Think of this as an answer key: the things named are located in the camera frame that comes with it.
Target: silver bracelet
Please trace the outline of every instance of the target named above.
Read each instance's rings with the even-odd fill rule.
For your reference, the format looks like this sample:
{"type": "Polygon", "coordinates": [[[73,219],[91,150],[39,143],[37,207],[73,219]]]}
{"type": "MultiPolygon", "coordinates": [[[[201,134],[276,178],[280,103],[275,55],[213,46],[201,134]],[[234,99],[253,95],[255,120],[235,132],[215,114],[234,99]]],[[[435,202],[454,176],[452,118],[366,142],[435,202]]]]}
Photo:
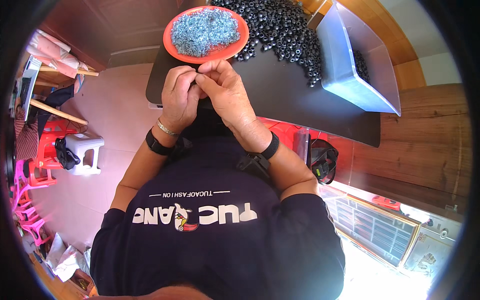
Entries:
{"type": "Polygon", "coordinates": [[[163,130],[165,133],[168,133],[172,136],[178,136],[179,134],[178,133],[175,133],[173,131],[171,131],[170,129],[168,129],[167,127],[163,126],[163,124],[160,122],[160,120],[157,120],[156,121],[156,124],[160,127],[161,130],[163,130]]]}

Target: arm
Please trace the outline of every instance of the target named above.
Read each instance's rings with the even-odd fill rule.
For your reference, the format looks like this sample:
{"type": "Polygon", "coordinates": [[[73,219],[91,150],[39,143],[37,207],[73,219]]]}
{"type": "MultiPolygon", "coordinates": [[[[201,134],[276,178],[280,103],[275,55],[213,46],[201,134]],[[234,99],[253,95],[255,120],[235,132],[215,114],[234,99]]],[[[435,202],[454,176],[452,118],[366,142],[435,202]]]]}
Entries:
{"type": "MultiPolygon", "coordinates": [[[[271,132],[257,119],[240,76],[226,60],[209,61],[198,68],[197,84],[210,97],[215,111],[247,151],[261,153],[272,141],[271,132]]],[[[268,172],[281,190],[280,200],[300,193],[318,194],[318,181],[292,150],[280,143],[269,159],[268,172]]]]}
{"type": "MultiPolygon", "coordinates": [[[[180,133],[197,115],[201,89],[197,85],[190,87],[196,75],[195,69],[180,66],[171,69],[165,78],[162,91],[163,113],[159,120],[173,132],[180,133]]],[[[164,147],[173,147],[177,141],[177,137],[167,134],[156,124],[153,124],[152,134],[164,147]]],[[[146,141],[143,141],[117,186],[110,208],[126,211],[138,190],[158,174],[166,160],[167,156],[151,151],[146,141]]]]}

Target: bracelet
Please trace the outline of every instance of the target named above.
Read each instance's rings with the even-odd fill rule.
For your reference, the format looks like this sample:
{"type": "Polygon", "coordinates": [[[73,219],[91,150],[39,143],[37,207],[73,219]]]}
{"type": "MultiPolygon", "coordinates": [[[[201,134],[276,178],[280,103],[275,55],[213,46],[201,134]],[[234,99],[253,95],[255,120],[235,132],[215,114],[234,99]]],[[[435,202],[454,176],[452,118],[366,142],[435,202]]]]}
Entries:
{"type": "Polygon", "coordinates": [[[272,156],[278,150],[278,145],[280,144],[280,140],[278,139],[278,136],[273,132],[271,133],[272,133],[272,141],[270,142],[270,145],[268,145],[268,147],[265,149],[265,151],[261,153],[263,157],[265,157],[266,159],[272,158],[272,156]]]}
{"type": "Polygon", "coordinates": [[[169,130],[167,127],[163,126],[163,124],[160,122],[160,119],[156,120],[156,124],[160,127],[161,130],[163,130],[165,133],[170,134],[171,136],[178,136],[178,133],[175,133],[171,130],[169,130]]]}

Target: screw pile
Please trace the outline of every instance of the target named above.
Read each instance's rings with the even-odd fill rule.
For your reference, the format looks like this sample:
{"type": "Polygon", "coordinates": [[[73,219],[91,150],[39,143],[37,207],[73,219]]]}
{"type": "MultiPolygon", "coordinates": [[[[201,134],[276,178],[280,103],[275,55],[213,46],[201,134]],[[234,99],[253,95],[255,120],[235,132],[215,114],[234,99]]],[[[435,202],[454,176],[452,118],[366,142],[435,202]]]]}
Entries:
{"type": "Polygon", "coordinates": [[[238,21],[229,12],[204,9],[173,22],[172,44],[179,54],[206,56],[212,47],[226,47],[240,39],[238,21]]]}
{"type": "Polygon", "coordinates": [[[357,69],[357,74],[366,83],[370,84],[370,76],[368,75],[367,64],[365,63],[365,59],[363,58],[360,51],[353,51],[353,59],[355,61],[355,69],[357,69]]]}
{"type": "Polygon", "coordinates": [[[212,0],[211,5],[238,13],[250,30],[245,48],[235,55],[238,61],[256,56],[255,46],[262,51],[273,49],[278,60],[297,62],[305,70],[308,86],[321,79],[320,42],[314,30],[307,28],[301,2],[289,0],[212,0]]]}

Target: white plastic stool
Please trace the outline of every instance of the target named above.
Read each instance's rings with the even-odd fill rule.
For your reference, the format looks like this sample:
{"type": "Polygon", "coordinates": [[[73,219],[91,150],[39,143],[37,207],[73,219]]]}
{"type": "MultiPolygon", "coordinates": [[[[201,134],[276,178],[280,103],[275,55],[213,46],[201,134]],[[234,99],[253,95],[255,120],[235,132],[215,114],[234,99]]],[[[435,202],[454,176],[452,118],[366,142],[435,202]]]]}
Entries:
{"type": "Polygon", "coordinates": [[[100,174],[100,169],[97,168],[98,162],[98,150],[101,146],[105,144],[103,138],[101,137],[92,137],[87,133],[77,133],[77,134],[68,134],[65,137],[65,142],[67,148],[70,151],[78,156],[80,159],[80,164],[75,165],[73,168],[68,170],[73,175],[89,175],[89,174],[100,174]],[[92,165],[84,166],[84,156],[87,150],[92,149],[94,151],[92,165]]]}

